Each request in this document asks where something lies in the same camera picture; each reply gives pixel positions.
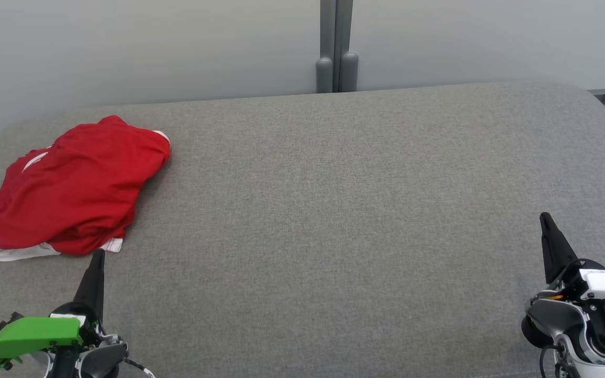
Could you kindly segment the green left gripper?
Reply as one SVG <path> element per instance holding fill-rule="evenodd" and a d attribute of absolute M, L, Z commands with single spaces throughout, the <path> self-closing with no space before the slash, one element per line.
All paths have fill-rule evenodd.
<path fill-rule="evenodd" d="M 73 302 L 46 317 L 21 317 L 0 328 L 0 366 L 24 354 L 72 347 L 84 350 L 97 344 L 103 330 L 105 257 L 103 249 L 92 253 Z"/>

